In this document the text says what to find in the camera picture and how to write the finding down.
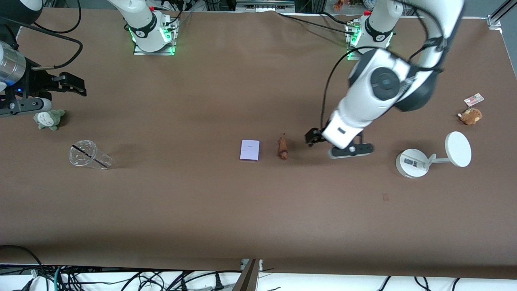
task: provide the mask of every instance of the metal cylinder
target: metal cylinder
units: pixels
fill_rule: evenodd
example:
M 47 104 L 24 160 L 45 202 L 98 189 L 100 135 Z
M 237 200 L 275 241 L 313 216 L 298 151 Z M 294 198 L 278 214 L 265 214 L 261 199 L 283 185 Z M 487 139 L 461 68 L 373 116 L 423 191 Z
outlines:
M 25 74 L 25 67 L 23 54 L 0 41 L 0 82 L 13 85 Z

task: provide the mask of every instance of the round black joint cap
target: round black joint cap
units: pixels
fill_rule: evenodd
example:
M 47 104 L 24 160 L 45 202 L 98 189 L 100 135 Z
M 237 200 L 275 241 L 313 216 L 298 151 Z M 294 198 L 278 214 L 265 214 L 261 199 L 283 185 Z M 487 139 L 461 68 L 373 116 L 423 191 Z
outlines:
M 373 71 L 370 83 L 372 84 L 373 94 L 382 101 L 395 98 L 400 91 L 399 77 L 385 67 Z

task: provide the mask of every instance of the white notepad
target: white notepad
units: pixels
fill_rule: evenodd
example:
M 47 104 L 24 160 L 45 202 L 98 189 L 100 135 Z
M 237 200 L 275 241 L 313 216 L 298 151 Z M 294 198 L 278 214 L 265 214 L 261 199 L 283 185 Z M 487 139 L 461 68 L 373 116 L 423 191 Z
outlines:
M 260 141 L 243 139 L 240 144 L 240 159 L 246 161 L 259 160 Z

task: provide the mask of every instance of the plush toy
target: plush toy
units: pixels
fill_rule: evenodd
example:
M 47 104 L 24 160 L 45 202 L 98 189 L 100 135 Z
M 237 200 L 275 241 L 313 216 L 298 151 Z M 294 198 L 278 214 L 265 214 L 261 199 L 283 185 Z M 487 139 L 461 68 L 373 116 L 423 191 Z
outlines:
M 477 121 L 483 118 L 483 115 L 481 115 L 481 111 L 478 109 L 470 108 L 467 109 L 463 114 L 458 114 L 458 117 L 466 125 L 474 125 Z
M 34 115 L 34 121 L 38 124 L 38 129 L 48 127 L 50 130 L 57 130 L 57 125 L 61 121 L 61 117 L 63 115 L 65 115 L 65 111 L 61 109 L 40 112 Z

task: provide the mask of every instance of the toy tag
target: toy tag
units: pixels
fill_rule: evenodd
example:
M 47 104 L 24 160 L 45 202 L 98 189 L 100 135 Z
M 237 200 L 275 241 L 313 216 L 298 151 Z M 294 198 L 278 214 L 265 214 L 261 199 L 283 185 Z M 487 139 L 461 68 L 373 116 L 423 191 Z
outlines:
M 475 105 L 477 103 L 480 103 L 483 100 L 484 100 L 483 96 L 481 96 L 481 94 L 478 93 L 478 94 L 476 94 L 476 95 L 474 95 L 472 97 L 469 97 L 469 98 L 467 98 L 467 99 L 465 99 L 463 101 L 465 101 L 465 103 L 467 103 L 467 106 L 472 107 L 473 105 Z

